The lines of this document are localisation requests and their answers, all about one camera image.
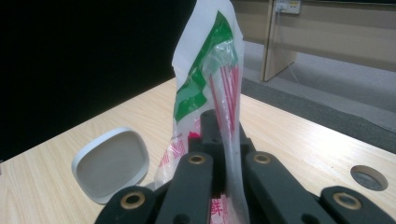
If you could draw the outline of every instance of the white plastic lid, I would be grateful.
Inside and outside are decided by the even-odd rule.
[[[149,170],[143,139],[130,128],[104,133],[82,148],[72,161],[72,171],[94,202],[105,204],[119,190],[139,183]]]

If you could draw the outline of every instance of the table surface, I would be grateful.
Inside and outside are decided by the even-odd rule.
[[[125,126],[145,141],[152,182],[172,134],[176,81],[171,79],[49,141],[0,163],[3,223],[93,223],[103,206],[91,201],[71,171],[77,152],[91,140]],[[354,189],[396,218],[396,155],[350,138],[245,95],[241,123],[258,150],[277,156],[310,192],[340,185]],[[352,178],[355,165],[379,171],[389,183],[369,190]]]

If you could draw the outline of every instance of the plastic bag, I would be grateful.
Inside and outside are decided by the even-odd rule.
[[[239,100],[244,43],[229,0],[198,0],[177,44],[173,136],[155,175],[158,188],[172,179],[188,138],[200,135],[200,115],[216,109],[223,139],[226,194],[212,200],[211,223],[249,223],[243,190]]]

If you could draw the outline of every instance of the wall outlet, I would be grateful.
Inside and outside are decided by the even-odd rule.
[[[276,0],[276,12],[300,14],[301,0]]]

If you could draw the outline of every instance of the green print on bag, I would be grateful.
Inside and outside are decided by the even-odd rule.
[[[207,99],[203,93],[206,86],[203,74],[203,64],[206,56],[211,52],[211,50],[221,43],[233,43],[233,32],[230,28],[230,24],[227,22],[227,19],[225,19],[225,17],[218,11],[215,24],[191,66],[186,82],[177,91],[174,108],[174,118],[176,122],[181,121],[192,111],[200,108],[206,103]],[[233,61],[230,63],[236,64],[237,56],[233,45],[230,50],[233,55]],[[210,68],[210,70],[216,71],[221,66],[223,66],[223,64],[212,62],[212,68]]]

